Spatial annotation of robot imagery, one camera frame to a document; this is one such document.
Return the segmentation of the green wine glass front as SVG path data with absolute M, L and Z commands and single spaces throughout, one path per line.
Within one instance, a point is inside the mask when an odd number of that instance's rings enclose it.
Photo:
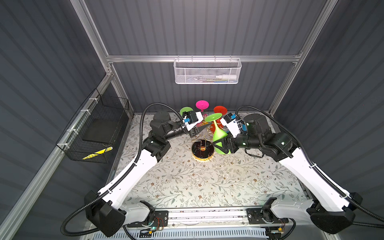
M 214 113 L 214 114 L 211 114 L 205 118 L 206 122 L 213 122 L 215 125 L 215 131 L 213 134 L 212 144 L 214 141 L 225 138 L 228 136 L 228 134 L 224 130 L 219 128 L 218 123 L 217 123 L 217 120 L 219 120 L 222 116 L 223 116 L 223 114 L 221 114 L 221 113 Z

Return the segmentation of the green wine glass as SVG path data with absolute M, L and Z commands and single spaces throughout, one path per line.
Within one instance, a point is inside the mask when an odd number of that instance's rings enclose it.
M 180 110 L 180 115 L 182 116 L 182 118 L 184 118 L 188 112 L 191 112 L 193 111 L 193 108 L 191 107 L 183 107 L 181 110 Z
M 215 125 L 215 131 L 213 134 L 212 144 L 214 141 L 225 138 L 228 136 L 228 134 L 224 130 L 219 128 L 218 123 L 217 123 L 217 120 L 219 120 L 222 116 L 223 116 L 223 114 L 221 114 L 221 113 L 214 113 L 214 114 L 211 114 L 205 118 L 206 122 L 213 122 Z

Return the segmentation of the magenta wine glass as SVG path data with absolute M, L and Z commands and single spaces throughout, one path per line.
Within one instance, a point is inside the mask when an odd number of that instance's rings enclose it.
M 196 102 L 196 107 L 200 110 L 203 116 L 203 119 L 205 119 L 207 115 L 205 114 L 204 110 L 206 110 L 209 107 L 209 102 L 205 100 L 199 100 Z

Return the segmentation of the green wine glass back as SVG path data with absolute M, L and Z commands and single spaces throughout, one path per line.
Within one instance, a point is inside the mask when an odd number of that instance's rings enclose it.
M 188 112 L 191 112 L 193 111 L 193 108 L 191 107 L 183 107 L 181 110 L 180 110 L 180 115 L 182 116 L 182 118 L 184 118 Z

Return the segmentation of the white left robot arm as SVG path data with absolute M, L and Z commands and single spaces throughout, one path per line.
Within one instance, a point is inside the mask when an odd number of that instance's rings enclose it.
M 158 112 L 150 122 L 151 131 L 139 148 L 136 156 L 110 183 L 99 190 L 106 196 L 86 208 L 86 216 L 106 237 L 113 236 L 119 229 L 132 223 L 151 225 L 155 218 L 155 208 L 145 201 L 128 207 L 123 202 L 138 181 L 154 167 L 171 147 L 170 139 L 182 135 L 194 135 L 197 125 L 204 118 L 201 112 L 185 107 L 182 119 L 174 122 L 168 112 Z

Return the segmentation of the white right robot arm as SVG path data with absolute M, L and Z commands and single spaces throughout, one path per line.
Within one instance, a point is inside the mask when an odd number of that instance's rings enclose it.
M 271 197 L 263 205 L 261 216 L 268 223 L 277 219 L 294 219 L 313 223 L 329 234 L 337 234 L 355 224 L 354 207 L 347 201 L 350 193 L 333 189 L 335 182 L 316 164 L 310 164 L 303 148 L 286 133 L 274 133 L 267 117 L 250 114 L 219 114 L 221 125 L 228 133 L 219 133 L 213 145 L 220 154 L 234 154 L 238 149 L 258 149 L 265 156 L 287 168 L 315 196 L 313 200 L 284 201 Z

